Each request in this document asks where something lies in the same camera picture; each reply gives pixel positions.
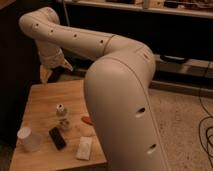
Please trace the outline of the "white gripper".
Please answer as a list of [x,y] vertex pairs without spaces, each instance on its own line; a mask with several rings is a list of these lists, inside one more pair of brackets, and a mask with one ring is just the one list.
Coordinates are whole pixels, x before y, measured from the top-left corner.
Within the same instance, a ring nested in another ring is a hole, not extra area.
[[39,42],[38,54],[42,64],[40,66],[40,80],[42,84],[46,84],[48,82],[48,79],[52,74],[52,68],[61,66],[73,71],[73,66],[64,58],[62,49],[54,44]]

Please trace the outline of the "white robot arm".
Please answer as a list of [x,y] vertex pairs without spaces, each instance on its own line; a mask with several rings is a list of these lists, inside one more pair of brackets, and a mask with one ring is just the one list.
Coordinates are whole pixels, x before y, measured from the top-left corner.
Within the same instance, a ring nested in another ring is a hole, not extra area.
[[93,61],[84,78],[84,98],[111,171],[171,171],[150,103],[156,62],[146,44],[63,26],[50,7],[23,14],[19,27],[36,43],[42,83],[52,69],[72,68],[64,50]]

